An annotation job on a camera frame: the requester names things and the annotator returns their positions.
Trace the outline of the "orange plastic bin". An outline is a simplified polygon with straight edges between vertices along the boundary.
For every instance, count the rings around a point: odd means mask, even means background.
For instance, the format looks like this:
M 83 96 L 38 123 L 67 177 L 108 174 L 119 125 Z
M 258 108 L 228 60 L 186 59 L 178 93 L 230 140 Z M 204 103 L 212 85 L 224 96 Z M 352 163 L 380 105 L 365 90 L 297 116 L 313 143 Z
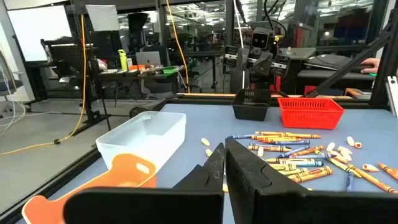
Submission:
M 133 154 L 119 154 L 114 157 L 112 167 L 105 173 L 74 188 L 56 200 L 42 195 L 29 199 L 22 208 L 27 224 L 65 224 L 63 208 L 67 200 L 92 187 L 155 187 L 156 166 Z

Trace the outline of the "yellow crayon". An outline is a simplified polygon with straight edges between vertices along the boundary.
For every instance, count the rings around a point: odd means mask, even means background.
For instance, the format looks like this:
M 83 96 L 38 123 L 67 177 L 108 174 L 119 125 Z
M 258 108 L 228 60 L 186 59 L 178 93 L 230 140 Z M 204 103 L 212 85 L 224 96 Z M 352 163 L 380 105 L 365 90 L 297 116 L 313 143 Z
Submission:
M 307 168 L 300 168 L 294 170 L 279 170 L 279 173 L 281 173 L 282 175 L 294 175 L 294 174 L 301 174 L 307 171 L 308 171 Z
M 362 178 L 362 176 L 357 173 L 354 169 L 348 167 L 347 165 L 341 163 L 340 161 L 337 161 L 334 157 L 328 157 L 327 158 L 332 164 L 335 166 L 339 167 L 340 169 L 344 170 L 345 172 L 351 172 L 353 173 L 356 177 Z
M 296 164 L 269 164 L 273 169 L 279 171 L 290 171 L 297 169 Z

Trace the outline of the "black light stand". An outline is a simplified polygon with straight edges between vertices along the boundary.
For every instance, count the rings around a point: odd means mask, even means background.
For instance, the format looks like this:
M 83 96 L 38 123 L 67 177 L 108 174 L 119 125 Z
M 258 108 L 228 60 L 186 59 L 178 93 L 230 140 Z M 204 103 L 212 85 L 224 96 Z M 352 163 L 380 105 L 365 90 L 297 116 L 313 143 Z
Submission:
M 81 58 L 82 58 L 82 88 L 81 94 L 83 97 L 83 103 L 81 105 L 81 115 L 79 118 L 79 122 L 76 125 L 75 129 L 70 133 L 71 136 L 75 136 L 83 131 L 93 127 L 96 124 L 99 124 L 102 121 L 106 121 L 107 128 L 110 131 L 111 125 L 109 122 L 109 114 L 106 111 L 104 97 L 102 88 L 97 86 L 98 81 L 95 79 L 91 68 L 91 62 L 93 62 L 94 56 L 89 56 L 89 53 L 93 53 L 91 48 L 91 40 L 88 39 L 86 41 L 86 22 L 85 22 L 85 5 L 81 0 L 69 0 L 72 8 L 72 13 L 75 19 L 76 25 L 76 40 L 79 43 L 79 47 L 81 48 Z M 103 108 L 104 114 L 101 114 L 99 110 L 94 111 L 92 108 L 92 102 L 100 99 Z

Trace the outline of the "red mesh basket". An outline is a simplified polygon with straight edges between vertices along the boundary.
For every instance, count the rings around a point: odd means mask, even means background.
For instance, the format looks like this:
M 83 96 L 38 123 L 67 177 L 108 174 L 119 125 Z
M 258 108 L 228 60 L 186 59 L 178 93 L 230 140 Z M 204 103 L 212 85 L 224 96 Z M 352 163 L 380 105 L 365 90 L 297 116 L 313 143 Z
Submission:
M 345 110 L 329 98 L 278 98 L 286 128 L 335 129 Z

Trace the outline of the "white whiteboard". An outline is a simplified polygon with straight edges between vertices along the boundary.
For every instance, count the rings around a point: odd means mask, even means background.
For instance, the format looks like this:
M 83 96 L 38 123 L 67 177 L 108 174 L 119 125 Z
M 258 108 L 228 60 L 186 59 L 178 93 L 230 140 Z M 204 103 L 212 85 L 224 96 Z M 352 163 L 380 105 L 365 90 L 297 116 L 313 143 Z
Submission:
M 12 10 L 8 12 L 25 61 L 45 61 L 40 41 L 72 35 L 63 5 Z

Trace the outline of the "light blue crayon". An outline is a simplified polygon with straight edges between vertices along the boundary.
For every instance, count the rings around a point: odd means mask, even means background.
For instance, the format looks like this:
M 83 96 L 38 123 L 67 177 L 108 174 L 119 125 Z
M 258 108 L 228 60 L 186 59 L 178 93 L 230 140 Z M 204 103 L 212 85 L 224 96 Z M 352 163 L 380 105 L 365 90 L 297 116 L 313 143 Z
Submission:
M 302 167 L 321 167 L 323 166 L 322 161 L 282 161 L 281 164 L 296 164 L 297 166 Z

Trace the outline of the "person's hand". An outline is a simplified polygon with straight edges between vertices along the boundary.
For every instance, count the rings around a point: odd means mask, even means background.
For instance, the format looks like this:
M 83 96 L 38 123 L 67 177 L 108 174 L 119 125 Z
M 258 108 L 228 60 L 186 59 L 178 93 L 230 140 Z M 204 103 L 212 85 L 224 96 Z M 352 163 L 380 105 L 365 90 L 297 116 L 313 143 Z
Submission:
M 361 73 L 377 73 L 379 69 L 380 60 L 378 58 L 367 58 L 361 62 L 361 65 L 368 66 L 361 70 Z

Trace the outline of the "black keyboard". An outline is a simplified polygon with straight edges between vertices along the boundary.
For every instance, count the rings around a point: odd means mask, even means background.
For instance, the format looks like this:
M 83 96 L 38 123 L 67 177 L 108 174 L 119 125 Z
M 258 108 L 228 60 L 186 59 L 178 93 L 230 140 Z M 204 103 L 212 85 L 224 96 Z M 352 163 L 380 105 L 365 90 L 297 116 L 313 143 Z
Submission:
M 337 71 L 344 67 L 350 61 L 352 61 L 352 59 L 349 57 L 341 55 L 322 54 L 310 57 L 308 60 L 304 61 L 303 64 L 310 68 L 322 68 Z

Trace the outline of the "green drink bottle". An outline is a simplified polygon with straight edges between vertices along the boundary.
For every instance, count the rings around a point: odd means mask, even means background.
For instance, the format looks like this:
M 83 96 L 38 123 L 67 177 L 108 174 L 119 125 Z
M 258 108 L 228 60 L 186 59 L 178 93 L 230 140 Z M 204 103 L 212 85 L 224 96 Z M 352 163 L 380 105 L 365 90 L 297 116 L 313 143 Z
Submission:
M 121 68 L 123 70 L 128 70 L 128 63 L 127 63 L 127 54 L 123 49 L 118 50 L 119 58 L 121 62 Z

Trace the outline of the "black mesh basket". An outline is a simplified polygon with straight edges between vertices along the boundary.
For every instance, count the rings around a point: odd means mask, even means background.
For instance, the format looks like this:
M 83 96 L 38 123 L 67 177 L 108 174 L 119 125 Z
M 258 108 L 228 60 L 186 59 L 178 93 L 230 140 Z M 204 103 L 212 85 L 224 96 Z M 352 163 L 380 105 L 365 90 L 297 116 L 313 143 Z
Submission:
M 237 119 L 264 121 L 271 103 L 271 91 L 240 89 L 232 102 Z

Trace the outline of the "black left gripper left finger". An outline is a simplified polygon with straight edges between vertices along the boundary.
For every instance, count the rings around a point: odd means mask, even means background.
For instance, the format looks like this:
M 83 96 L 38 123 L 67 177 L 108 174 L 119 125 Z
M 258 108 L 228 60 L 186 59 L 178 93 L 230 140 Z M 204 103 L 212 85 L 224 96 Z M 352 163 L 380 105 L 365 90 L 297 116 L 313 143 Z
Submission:
M 171 189 L 92 187 L 69 198 L 65 224 L 222 224 L 224 145 Z

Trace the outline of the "black rig upright post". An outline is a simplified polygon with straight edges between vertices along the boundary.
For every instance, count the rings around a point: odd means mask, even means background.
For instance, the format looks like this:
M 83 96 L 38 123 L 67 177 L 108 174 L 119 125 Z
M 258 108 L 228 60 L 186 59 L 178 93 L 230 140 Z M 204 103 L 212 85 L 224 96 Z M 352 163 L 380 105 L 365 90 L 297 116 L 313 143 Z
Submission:
M 387 78 L 394 77 L 398 69 L 398 0 L 396 0 L 390 13 L 389 23 L 389 38 L 387 44 L 383 47 L 380 67 L 369 102 L 372 108 L 385 108 L 387 106 Z

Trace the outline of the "silver laptop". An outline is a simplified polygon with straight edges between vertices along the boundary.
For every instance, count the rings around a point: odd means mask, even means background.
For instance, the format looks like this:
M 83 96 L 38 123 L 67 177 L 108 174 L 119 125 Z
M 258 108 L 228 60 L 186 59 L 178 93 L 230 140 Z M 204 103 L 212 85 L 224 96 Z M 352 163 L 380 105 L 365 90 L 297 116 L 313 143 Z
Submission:
M 160 60 L 160 54 L 158 51 L 137 52 L 136 60 L 139 65 L 145 65 L 148 67 L 150 67 L 151 65 L 162 65 Z

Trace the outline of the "white light panel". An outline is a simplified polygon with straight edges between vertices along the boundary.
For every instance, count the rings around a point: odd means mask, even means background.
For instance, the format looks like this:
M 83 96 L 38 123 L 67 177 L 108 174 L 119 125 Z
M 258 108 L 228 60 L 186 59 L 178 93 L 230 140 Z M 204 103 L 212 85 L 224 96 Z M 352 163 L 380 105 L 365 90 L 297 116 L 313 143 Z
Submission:
M 115 5 L 87 4 L 86 10 L 95 32 L 118 31 L 120 29 Z

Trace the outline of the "clear plastic bin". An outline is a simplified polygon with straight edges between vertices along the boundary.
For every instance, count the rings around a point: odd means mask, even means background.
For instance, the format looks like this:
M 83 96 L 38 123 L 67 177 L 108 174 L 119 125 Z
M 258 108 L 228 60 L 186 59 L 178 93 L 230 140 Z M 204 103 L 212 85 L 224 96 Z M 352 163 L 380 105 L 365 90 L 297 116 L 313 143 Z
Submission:
M 107 168 L 118 154 L 134 154 L 160 170 L 185 140 L 186 115 L 145 111 L 96 140 Z

